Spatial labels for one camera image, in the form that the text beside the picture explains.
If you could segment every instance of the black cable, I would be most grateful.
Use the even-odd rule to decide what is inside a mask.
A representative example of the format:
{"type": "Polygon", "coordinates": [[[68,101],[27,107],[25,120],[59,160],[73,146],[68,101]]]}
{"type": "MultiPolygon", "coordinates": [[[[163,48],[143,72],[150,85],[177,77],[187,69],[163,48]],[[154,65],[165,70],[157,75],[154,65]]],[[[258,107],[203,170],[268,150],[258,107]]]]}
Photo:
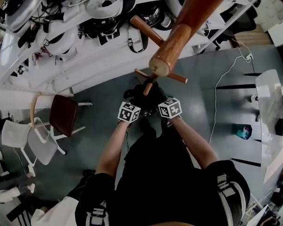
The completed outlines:
{"type": "Polygon", "coordinates": [[[126,131],[126,141],[127,141],[127,148],[128,148],[128,152],[129,152],[129,143],[128,143],[128,131],[126,131]]]}
{"type": "Polygon", "coordinates": [[[251,58],[250,61],[251,61],[251,66],[253,67],[253,71],[254,71],[254,73],[256,73],[256,72],[255,72],[255,68],[254,68],[254,64],[253,64],[253,59],[251,58]]]}

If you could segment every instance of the person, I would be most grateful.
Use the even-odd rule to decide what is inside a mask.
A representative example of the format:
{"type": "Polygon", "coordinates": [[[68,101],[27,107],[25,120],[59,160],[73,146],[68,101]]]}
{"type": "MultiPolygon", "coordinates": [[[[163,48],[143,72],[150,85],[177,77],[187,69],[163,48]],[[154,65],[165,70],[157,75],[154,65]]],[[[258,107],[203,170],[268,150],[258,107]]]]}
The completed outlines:
{"type": "Polygon", "coordinates": [[[0,203],[12,201],[14,197],[18,197],[26,192],[31,192],[33,194],[35,184],[31,183],[29,185],[27,183],[27,180],[31,177],[35,177],[32,167],[27,174],[0,182],[0,203]]]}
{"type": "Polygon", "coordinates": [[[31,226],[75,226],[75,209],[83,194],[86,183],[95,173],[95,170],[84,170],[84,177],[70,193],[52,209],[41,207],[36,209],[31,226]]]}
{"type": "Polygon", "coordinates": [[[129,126],[120,121],[75,210],[78,226],[238,225],[250,190],[233,162],[220,161],[212,147],[181,117],[162,122],[162,134],[146,119],[143,131],[115,179],[129,126]],[[201,169],[194,168],[189,152],[201,169]]]}

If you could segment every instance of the white chair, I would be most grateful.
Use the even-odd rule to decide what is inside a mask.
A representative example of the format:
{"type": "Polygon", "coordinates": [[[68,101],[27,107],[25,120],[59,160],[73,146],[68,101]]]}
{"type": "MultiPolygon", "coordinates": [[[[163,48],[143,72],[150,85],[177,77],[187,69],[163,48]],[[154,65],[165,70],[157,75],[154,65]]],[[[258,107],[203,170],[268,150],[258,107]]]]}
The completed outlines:
{"type": "MultiPolygon", "coordinates": [[[[37,93],[36,96],[33,98],[30,108],[30,119],[31,119],[31,125],[32,128],[35,130],[36,134],[38,135],[39,139],[46,143],[49,135],[54,140],[57,141],[59,139],[69,137],[72,134],[79,132],[85,128],[85,126],[82,126],[76,130],[73,130],[74,123],[75,123],[75,117],[76,117],[76,111],[79,106],[82,105],[92,105],[92,103],[77,103],[76,101],[61,96],[61,95],[55,95],[53,98],[53,102],[50,109],[50,118],[49,122],[43,123],[43,124],[35,124],[34,123],[34,109],[37,103],[37,100],[40,96],[50,96],[50,95],[43,95],[41,92],[37,93]],[[41,135],[39,131],[37,130],[40,126],[46,126],[50,125],[50,133],[47,135],[41,135]],[[62,133],[62,135],[55,136],[54,135],[54,128],[62,133]]],[[[62,154],[66,154],[60,147],[58,147],[58,150],[62,154]]]]}
{"type": "Polygon", "coordinates": [[[32,129],[31,123],[25,125],[6,121],[2,129],[2,144],[20,148],[29,165],[32,167],[35,165],[37,159],[42,164],[48,165],[57,150],[62,154],[66,154],[58,146],[57,142],[52,137],[49,137],[50,132],[45,128],[40,118],[36,117],[34,123],[38,125],[35,130],[32,129]],[[36,132],[38,132],[41,137],[47,138],[45,143],[41,142],[36,132]],[[24,150],[26,144],[28,144],[33,154],[36,156],[33,162],[29,159],[24,150]]]}

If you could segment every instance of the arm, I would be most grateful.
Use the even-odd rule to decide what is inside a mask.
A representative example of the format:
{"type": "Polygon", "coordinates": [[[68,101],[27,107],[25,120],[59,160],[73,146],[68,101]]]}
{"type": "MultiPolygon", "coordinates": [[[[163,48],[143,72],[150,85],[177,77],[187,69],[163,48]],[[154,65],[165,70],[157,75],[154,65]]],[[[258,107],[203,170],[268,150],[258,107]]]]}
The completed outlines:
{"type": "Polygon", "coordinates": [[[108,141],[104,152],[100,157],[100,161],[97,165],[95,174],[107,173],[113,178],[116,177],[117,167],[122,152],[123,141],[128,126],[128,122],[119,122],[112,136],[110,137],[110,140],[108,141]]]}
{"type": "Polygon", "coordinates": [[[170,121],[202,169],[207,168],[209,164],[219,160],[209,143],[181,118],[174,117],[170,121]]]}

